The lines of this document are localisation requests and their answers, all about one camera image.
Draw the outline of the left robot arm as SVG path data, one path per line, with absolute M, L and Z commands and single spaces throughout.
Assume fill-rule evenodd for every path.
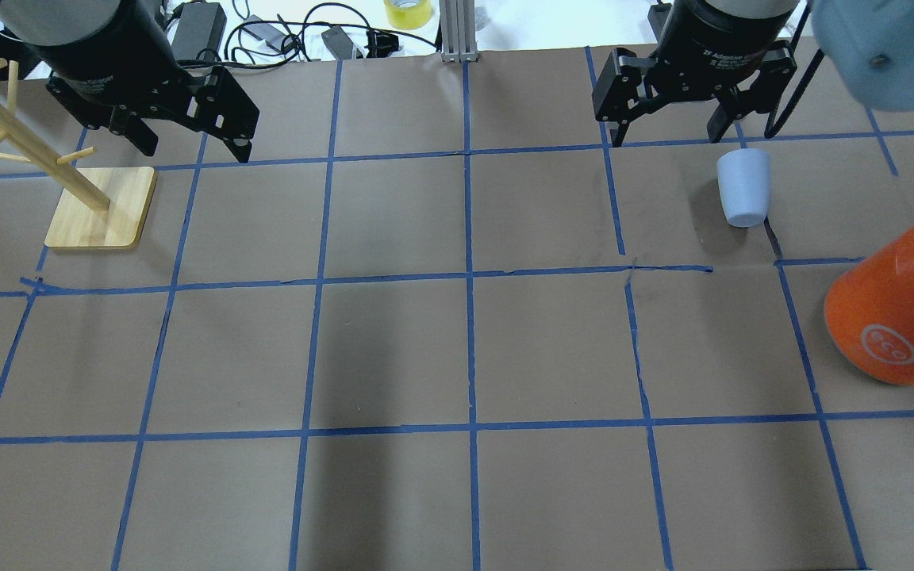
M 47 90 L 84 128 L 154 155 L 149 120 L 224 142 L 249 162 L 259 108 L 224 65 L 193 75 L 140 1 L 0 1 L 0 21 L 51 69 Z

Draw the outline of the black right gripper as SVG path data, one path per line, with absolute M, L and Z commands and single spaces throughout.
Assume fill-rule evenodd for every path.
M 646 56 L 614 48 L 593 88 L 596 120 L 613 121 L 620 148 L 632 122 L 675 102 L 715 100 L 708 141 L 718 144 L 736 121 L 769 113 L 794 70 L 780 39 L 797 1 L 657 1 L 647 8 L 656 46 Z

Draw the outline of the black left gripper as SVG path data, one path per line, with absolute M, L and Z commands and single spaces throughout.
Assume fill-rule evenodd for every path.
M 148 120 L 224 142 L 249 163 L 259 109 L 228 69 L 192 75 L 138 1 L 0 1 L 0 21 L 51 68 L 47 91 L 82 126 L 156 154 Z

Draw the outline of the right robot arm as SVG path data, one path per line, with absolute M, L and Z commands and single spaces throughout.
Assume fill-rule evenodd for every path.
M 614 48 L 592 90 L 593 115 L 624 143 L 635 120 L 678 102 L 716 101 L 708 141 L 762 113 L 764 137 L 790 119 L 822 62 L 856 101 L 914 111 L 914 1 L 808 1 L 789 39 L 794 1 L 656 2 L 649 56 Z

